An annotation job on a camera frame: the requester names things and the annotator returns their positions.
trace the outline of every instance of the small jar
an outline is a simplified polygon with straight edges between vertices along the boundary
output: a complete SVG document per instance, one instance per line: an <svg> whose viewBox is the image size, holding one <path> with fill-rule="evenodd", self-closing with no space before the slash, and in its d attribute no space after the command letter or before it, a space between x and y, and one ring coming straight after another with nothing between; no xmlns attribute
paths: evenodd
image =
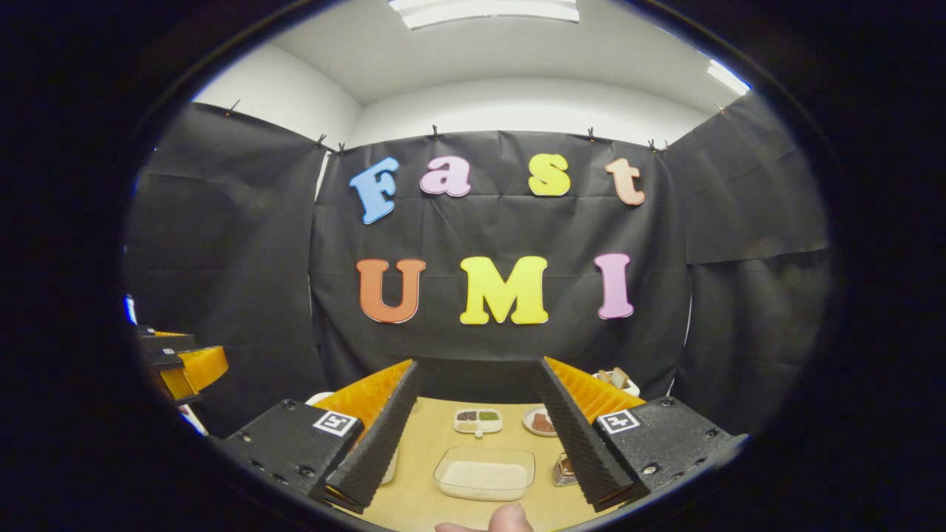
<svg viewBox="0 0 946 532"><path fill-rule="evenodd" d="M552 477L556 486L569 486L578 482L575 478L575 470L571 468L571 462L564 452L558 455L558 461L552 468Z"/></svg>

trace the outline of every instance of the transparent tray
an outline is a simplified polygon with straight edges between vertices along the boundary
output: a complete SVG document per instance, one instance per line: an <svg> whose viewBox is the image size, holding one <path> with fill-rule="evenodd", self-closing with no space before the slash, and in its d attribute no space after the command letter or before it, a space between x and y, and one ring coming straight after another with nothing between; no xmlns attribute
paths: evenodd
<svg viewBox="0 0 946 532"><path fill-rule="evenodd" d="M514 501L535 480L535 456L528 451L454 447L433 472L446 495L476 501Z"/></svg>

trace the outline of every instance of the black curtain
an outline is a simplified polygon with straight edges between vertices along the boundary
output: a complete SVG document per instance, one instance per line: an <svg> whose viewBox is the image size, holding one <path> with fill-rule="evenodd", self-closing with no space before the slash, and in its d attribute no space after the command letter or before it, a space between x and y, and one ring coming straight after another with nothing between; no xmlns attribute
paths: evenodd
<svg viewBox="0 0 946 532"><path fill-rule="evenodd" d="M138 178L128 289L138 323L223 345L230 370L193 406L212 434L326 388L307 279L323 158L299 134L192 103Z"/></svg>
<svg viewBox="0 0 946 532"><path fill-rule="evenodd" d="M562 154L570 190L536 197L528 179L538 153ZM463 197L430 195L419 186L428 162L458 155L471 166ZM394 211L366 225L349 180L393 157ZM624 157L640 170L643 204L625 204L604 166ZM587 371L627 371L646 398L663 395L673 378L687 326L690 281L681 214L659 153L623 142L559 133L457 133L382 142L332 155L315 206L310 276L315 328L333 388L405 358L425 361L423 393L442 399L538 401L528 364L551 356ZM628 300L634 313L603 320L602 277L593 260L630 256ZM464 325L466 257L492 258L506 278L523 256L544 257L540 325ZM419 309L402 324L379 323L359 306L365 258L388 261L383 296L401 300L403 258L427 263Z"/></svg>
<svg viewBox="0 0 946 532"><path fill-rule="evenodd" d="M568 161L564 196L529 189L538 153ZM827 216L806 155L751 93L665 152L509 132L355 148L329 157L313 206L323 155L301 135L192 104L140 177L130 291L141 323L226 348L230 372L196 407L215 434L283 397L338 389L406 358L424 362L429 397L538 401L530 362L542 356L586 371L620 366L645 399L673 384L727 430L753 433L812 352L833 286ZM445 155L471 165L463 197L419 186L428 161ZM366 225L349 180L389 156L399 163L394 211ZM620 157L640 170L643 204L623 203L604 170ZM630 256L629 317L597 314L593 259L604 253ZM460 262L474 256L490 257L503 278L520 257L545 258L549 321L461 324ZM426 262L411 320L384 324L361 310L365 258L388 261L390 305L401 298L394 265Z"/></svg>
<svg viewBox="0 0 946 532"><path fill-rule="evenodd" d="M836 288L809 155L749 93L674 142L665 160L692 279L673 393L729 432L755 433L812 356Z"/></svg>

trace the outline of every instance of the fluorescent light panel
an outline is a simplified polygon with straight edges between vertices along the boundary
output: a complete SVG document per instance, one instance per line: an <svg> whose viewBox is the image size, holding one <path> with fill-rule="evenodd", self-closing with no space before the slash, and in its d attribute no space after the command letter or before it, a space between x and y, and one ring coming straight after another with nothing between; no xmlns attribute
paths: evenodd
<svg viewBox="0 0 946 532"><path fill-rule="evenodd" d="M732 89L732 91L739 96L743 96L745 93L749 92L749 86L746 85L744 81L736 78L735 74L729 72L722 64L715 60L709 60L707 73L719 81L722 81L726 87Z"/></svg>
<svg viewBox="0 0 946 532"><path fill-rule="evenodd" d="M394 0L410 29L489 16L527 16L578 22L576 0Z"/></svg>

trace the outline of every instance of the wooden table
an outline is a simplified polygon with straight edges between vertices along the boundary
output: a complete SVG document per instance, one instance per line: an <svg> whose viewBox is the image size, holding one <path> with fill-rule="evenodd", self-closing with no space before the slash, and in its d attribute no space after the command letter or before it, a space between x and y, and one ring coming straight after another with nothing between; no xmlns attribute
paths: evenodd
<svg viewBox="0 0 946 532"><path fill-rule="evenodd" d="M595 513L577 484L557 487L552 467L563 452L557 437L526 430L522 416L534 404L481 404L419 398L401 436L394 479L377 489L361 519L403 532L432 532L435 524L451 522L485 530L493 511L508 503L469 501L445 495L433 480L433 471L452 447L517 449L535 456L535 480L519 499L535 532L548 532L583 523L613 511ZM495 408L502 415L502 430L473 434L453 430L453 416L461 408Z"/></svg>

